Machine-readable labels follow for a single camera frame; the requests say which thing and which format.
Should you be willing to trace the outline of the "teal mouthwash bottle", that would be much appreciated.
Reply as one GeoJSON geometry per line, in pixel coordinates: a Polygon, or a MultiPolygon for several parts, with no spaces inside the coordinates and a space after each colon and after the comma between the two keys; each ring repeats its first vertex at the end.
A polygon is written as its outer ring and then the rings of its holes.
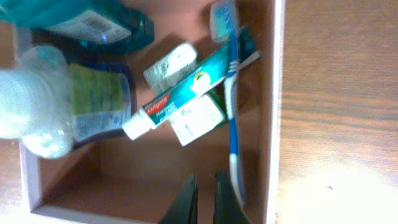
{"type": "Polygon", "coordinates": [[[1,0],[1,20],[113,54],[135,52],[155,39],[150,18],[114,0],[1,0]]]}

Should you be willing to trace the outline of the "clear purple liquid bottle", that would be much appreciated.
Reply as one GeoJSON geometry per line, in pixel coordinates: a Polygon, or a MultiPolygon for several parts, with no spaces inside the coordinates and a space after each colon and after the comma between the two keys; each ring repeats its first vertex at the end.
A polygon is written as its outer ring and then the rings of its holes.
{"type": "Polygon", "coordinates": [[[1,70],[1,138],[61,158],[122,135],[137,109],[135,93],[125,65],[69,61],[58,48],[36,45],[1,70]]]}

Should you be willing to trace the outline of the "green toothpaste tube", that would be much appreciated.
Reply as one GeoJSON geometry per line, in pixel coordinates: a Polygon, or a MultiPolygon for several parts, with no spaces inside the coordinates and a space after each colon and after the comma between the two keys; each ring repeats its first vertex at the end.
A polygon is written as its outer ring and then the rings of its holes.
{"type": "MultiPolygon", "coordinates": [[[[239,55],[241,62],[253,60],[257,53],[255,43],[247,27],[239,29],[239,55]]],[[[229,42],[206,58],[188,75],[162,92],[159,96],[139,108],[129,120],[123,123],[123,131],[135,140],[151,129],[157,128],[172,114],[193,100],[224,83],[229,65],[229,42]]]]}

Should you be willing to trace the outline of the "green Dettol soap packet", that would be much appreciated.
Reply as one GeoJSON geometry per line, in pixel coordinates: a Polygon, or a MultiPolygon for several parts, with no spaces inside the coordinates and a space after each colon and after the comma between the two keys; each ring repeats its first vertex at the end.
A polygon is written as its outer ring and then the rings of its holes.
{"type": "MultiPolygon", "coordinates": [[[[197,55],[194,46],[184,42],[147,68],[144,78],[155,95],[185,78],[197,66],[197,55]]],[[[224,101],[212,89],[175,112],[169,122],[181,145],[186,146],[226,122],[224,101]]]]}

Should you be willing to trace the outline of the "blue white toothbrush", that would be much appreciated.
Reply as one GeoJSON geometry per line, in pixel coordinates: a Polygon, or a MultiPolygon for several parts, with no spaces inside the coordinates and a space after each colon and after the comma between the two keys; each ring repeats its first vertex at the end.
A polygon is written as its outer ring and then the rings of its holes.
{"type": "Polygon", "coordinates": [[[239,20],[235,1],[217,1],[211,12],[215,16],[216,28],[223,22],[226,30],[225,40],[229,42],[229,65],[224,81],[224,100],[229,125],[229,175],[231,185],[240,207],[246,205],[244,176],[241,159],[241,145],[238,125],[238,76],[239,20]]]}

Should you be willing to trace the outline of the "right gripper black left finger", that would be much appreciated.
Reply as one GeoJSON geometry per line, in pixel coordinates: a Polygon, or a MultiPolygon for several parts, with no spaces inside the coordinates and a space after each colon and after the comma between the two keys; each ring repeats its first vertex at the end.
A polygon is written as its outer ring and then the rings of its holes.
{"type": "Polygon", "coordinates": [[[195,174],[190,174],[177,197],[158,224],[197,224],[198,186],[195,174]]]}

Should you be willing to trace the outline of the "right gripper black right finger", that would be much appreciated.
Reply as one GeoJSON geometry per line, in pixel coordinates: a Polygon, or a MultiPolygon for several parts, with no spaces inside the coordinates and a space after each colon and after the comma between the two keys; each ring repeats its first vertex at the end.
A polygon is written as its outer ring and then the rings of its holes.
{"type": "Polygon", "coordinates": [[[223,170],[216,173],[214,224],[250,224],[239,206],[228,175],[223,170]]]}

